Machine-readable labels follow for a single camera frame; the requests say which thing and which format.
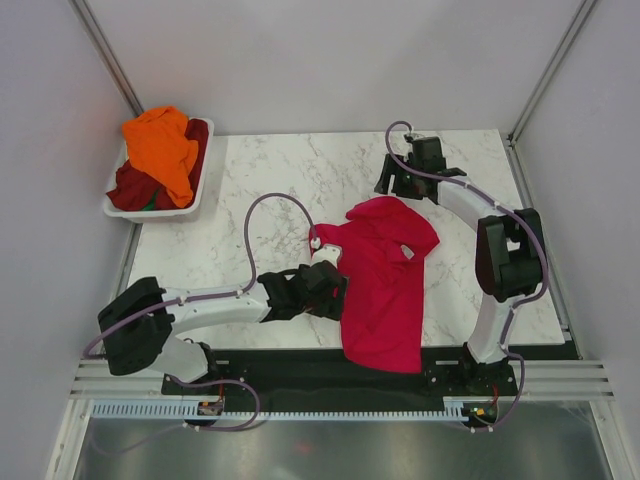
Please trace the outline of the dark red t shirt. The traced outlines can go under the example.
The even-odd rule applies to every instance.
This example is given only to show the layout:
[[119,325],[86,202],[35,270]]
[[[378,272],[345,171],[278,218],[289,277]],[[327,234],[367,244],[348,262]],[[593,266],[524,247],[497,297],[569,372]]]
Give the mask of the dark red t shirt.
[[[208,136],[207,124],[197,119],[190,119],[185,136],[188,140],[194,140],[198,143],[196,162],[188,176],[190,187],[194,194],[204,158],[204,148]],[[178,207],[163,185],[148,174],[136,170],[129,160],[126,160],[117,169],[115,182],[115,187],[108,191],[106,195],[116,208],[124,211],[142,210],[156,190],[160,191],[157,199],[157,210],[187,208],[193,201],[192,198],[185,207]]]

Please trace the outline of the left aluminium frame post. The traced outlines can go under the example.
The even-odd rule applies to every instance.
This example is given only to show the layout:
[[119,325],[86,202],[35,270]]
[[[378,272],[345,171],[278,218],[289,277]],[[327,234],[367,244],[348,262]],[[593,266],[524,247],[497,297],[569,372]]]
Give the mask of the left aluminium frame post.
[[129,110],[134,116],[142,114],[144,107],[119,62],[90,3],[86,0],[70,0],[69,4]]

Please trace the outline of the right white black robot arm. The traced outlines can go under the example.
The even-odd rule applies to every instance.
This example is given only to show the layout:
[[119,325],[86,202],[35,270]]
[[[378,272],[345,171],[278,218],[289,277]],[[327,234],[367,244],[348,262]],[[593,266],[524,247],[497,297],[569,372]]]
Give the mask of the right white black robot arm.
[[404,140],[408,153],[387,152],[375,192],[428,199],[476,234],[475,276],[483,298],[460,359],[444,369],[444,387],[462,395],[507,393],[514,388],[509,340],[517,310],[543,296],[549,283],[540,215],[503,206],[463,170],[448,167],[439,138],[408,132]]

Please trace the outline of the right aluminium frame post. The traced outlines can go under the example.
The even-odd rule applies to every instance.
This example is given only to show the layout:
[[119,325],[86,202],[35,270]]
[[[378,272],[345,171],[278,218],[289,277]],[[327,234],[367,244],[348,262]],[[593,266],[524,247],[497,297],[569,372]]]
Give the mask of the right aluminium frame post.
[[521,138],[534,114],[535,109],[551,86],[555,76],[558,74],[565,60],[571,53],[571,50],[578,41],[581,32],[599,4],[599,0],[582,0],[579,2],[578,8],[572,15],[551,57],[546,63],[542,74],[538,78],[532,92],[524,104],[522,111],[518,115],[514,126],[505,136],[506,143],[510,148],[514,148],[518,140]]

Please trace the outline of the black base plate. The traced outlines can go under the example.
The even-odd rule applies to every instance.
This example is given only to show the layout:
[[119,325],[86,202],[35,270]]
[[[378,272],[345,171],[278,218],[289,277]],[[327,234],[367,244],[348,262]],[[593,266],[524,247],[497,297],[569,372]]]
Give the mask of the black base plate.
[[505,398],[518,387],[507,360],[475,366],[463,347],[424,347],[415,373],[363,367],[339,349],[218,350],[209,374],[182,387],[163,381],[165,395],[222,394],[228,413],[426,412],[447,397]]

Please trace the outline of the green garment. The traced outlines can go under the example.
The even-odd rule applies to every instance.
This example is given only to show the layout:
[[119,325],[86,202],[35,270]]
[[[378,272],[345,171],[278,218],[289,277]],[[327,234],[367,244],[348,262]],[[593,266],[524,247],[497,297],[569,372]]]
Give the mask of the green garment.
[[142,211],[155,211],[155,210],[157,210],[158,209],[158,207],[157,207],[157,199],[158,199],[158,195],[159,194],[160,194],[160,191],[156,190],[152,194],[149,202],[142,208]]

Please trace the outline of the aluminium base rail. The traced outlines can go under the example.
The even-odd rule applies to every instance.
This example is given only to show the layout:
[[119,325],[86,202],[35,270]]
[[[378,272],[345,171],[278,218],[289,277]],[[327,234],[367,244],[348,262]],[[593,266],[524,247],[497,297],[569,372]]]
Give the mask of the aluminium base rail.
[[[259,394],[287,391],[311,393],[329,390],[368,389],[385,393],[419,393],[435,397],[512,399],[517,392],[525,400],[602,400],[614,396],[604,366],[585,360],[527,360],[521,373],[516,361],[502,377],[473,380],[464,386],[453,361],[429,362],[420,374],[370,371],[345,361],[304,363],[291,358],[249,359],[237,352],[218,365],[224,379],[244,382]],[[184,387],[167,375],[150,370],[115,377],[99,361],[83,361],[71,387],[73,398],[151,399],[160,396],[213,396],[217,389],[198,384]]]

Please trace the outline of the white plastic bin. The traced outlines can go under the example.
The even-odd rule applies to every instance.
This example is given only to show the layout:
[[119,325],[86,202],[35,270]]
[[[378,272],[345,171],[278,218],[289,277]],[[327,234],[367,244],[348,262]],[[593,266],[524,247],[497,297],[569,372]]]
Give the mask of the white plastic bin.
[[102,200],[102,210],[107,217],[120,218],[136,224],[154,222],[191,222],[196,220],[204,197],[207,170],[211,160],[214,158],[214,154],[212,153],[212,144],[215,131],[215,124],[211,119],[197,117],[197,120],[203,121],[207,124],[208,136],[204,148],[204,158],[191,205],[182,209],[124,211],[116,208],[111,200],[105,196]]

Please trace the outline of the aluminium frame post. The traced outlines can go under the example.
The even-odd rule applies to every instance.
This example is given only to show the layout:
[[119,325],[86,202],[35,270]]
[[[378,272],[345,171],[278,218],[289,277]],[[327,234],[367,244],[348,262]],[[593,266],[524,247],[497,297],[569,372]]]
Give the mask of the aluminium frame post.
[[599,0],[582,0],[579,2],[578,8],[572,15],[551,57],[546,63],[542,74],[538,78],[532,92],[524,104],[522,111],[518,115],[514,126],[505,136],[506,143],[510,148],[514,148],[518,140],[521,138],[534,114],[535,109],[551,86],[555,76],[558,74],[565,60],[571,53],[571,50],[578,41],[581,32],[599,4]]
[[70,0],[69,4],[129,110],[134,116],[142,114],[144,107],[119,62],[90,3],[86,0]]

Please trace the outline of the pink red t shirt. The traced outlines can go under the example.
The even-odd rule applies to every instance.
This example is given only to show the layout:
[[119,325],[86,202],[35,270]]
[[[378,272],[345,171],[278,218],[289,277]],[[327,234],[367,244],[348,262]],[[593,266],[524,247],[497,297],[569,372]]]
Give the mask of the pink red t shirt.
[[344,224],[318,224],[316,232],[322,243],[342,249],[346,358],[385,372],[419,373],[424,263],[440,243],[434,228],[400,199],[381,196],[354,206]]

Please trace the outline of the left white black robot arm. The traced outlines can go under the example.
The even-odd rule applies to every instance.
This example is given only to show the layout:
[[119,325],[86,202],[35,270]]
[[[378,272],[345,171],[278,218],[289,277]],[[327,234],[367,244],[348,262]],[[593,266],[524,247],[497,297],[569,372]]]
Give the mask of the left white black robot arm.
[[227,324],[289,321],[302,314],[338,321],[348,279],[328,260],[267,272],[245,288],[169,289],[153,277],[135,281],[98,315],[109,372],[163,375],[162,392],[209,396],[220,389],[213,349],[183,334]]

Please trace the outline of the orange t shirt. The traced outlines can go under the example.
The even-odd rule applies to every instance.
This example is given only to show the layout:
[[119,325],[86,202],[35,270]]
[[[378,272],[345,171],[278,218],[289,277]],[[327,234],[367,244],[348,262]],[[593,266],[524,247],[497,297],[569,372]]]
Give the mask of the orange t shirt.
[[174,106],[156,107],[122,125],[129,161],[133,168],[163,186],[176,207],[194,198],[189,175],[199,145],[185,133],[189,117]]

